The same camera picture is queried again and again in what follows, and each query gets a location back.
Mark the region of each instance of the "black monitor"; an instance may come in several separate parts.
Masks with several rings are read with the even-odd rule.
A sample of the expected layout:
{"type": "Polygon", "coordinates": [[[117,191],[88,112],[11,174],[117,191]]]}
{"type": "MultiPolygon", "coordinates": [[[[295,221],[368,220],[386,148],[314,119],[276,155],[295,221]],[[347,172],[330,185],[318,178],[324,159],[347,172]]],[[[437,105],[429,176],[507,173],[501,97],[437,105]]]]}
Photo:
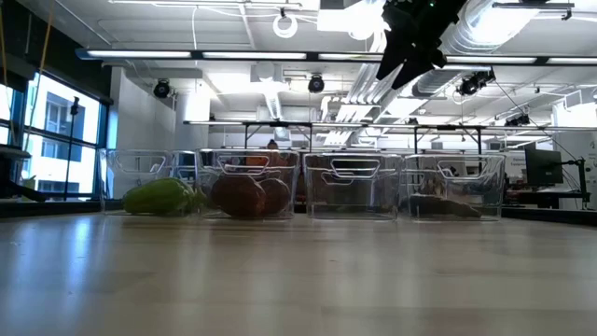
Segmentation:
{"type": "Polygon", "coordinates": [[[562,153],[553,150],[524,149],[526,179],[532,186],[563,183],[562,153]]]}

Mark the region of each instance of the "table surface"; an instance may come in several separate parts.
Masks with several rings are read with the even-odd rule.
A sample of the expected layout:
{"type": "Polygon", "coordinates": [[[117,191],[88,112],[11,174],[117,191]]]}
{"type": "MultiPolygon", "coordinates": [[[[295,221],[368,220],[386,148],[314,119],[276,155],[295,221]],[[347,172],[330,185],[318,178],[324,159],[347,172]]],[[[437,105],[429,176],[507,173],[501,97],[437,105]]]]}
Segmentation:
{"type": "Polygon", "coordinates": [[[597,231],[500,222],[0,221],[0,335],[595,335],[597,231]]]}

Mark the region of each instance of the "ceiling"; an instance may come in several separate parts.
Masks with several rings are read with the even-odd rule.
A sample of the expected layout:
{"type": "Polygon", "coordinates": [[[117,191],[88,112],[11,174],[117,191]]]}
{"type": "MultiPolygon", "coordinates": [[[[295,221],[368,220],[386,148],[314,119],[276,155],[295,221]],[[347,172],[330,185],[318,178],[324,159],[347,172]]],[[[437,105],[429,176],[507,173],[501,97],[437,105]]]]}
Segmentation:
{"type": "MultiPolygon", "coordinates": [[[[49,13],[49,1],[20,0],[25,6],[41,18],[49,13]]],[[[592,32],[597,28],[597,2],[576,0],[573,15],[577,13],[594,21],[562,21],[552,13],[554,19],[531,20],[519,34],[500,47],[495,53],[501,54],[567,54],[596,55],[597,35],[592,32]]],[[[192,7],[153,7],[147,5],[113,4],[108,0],[60,0],[64,7],[77,15],[91,29],[85,27],[64,7],[55,8],[55,26],[88,48],[118,49],[193,49],[191,31],[192,7]]],[[[319,0],[300,1],[303,10],[299,13],[316,21],[319,0]]],[[[247,8],[247,27],[243,22],[239,8],[220,8],[219,11],[231,14],[223,15],[200,8],[195,14],[195,32],[197,49],[258,49],[258,50],[330,50],[330,51],[368,51],[371,39],[358,41],[346,33],[320,32],[315,24],[298,21],[298,32],[291,38],[281,38],[272,30],[273,17],[253,17],[275,15],[276,9],[247,8]]],[[[233,93],[230,88],[238,83],[248,82],[252,63],[233,62],[136,62],[135,71],[130,71],[132,78],[139,71],[143,78],[135,78],[139,83],[155,83],[151,70],[158,68],[199,67],[209,77],[218,92],[218,99],[212,109],[216,113],[233,111],[255,111],[258,105],[264,105],[264,97],[258,93],[233,93]]],[[[282,92],[282,105],[310,105],[319,107],[324,94],[309,94],[306,87],[312,73],[321,73],[326,81],[325,94],[345,94],[357,78],[360,64],[340,63],[285,63],[285,71],[292,72],[290,91],[282,92]]],[[[494,68],[497,82],[483,89],[477,96],[466,100],[453,97],[453,85],[445,88],[438,96],[445,100],[432,100],[423,108],[425,120],[435,123],[454,121],[459,116],[477,116],[475,121],[490,119],[506,112],[516,104],[539,102],[537,98],[546,96],[542,104],[533,105],[533,118],[537,122],[549,122],[549,103],[561,98],[549,94],[567,92],[578,85],[597,86],[597,68],[564,67],[506,67],[494,68]]],[[[181,86],[192,86],[188,79],[181,86]]]]}

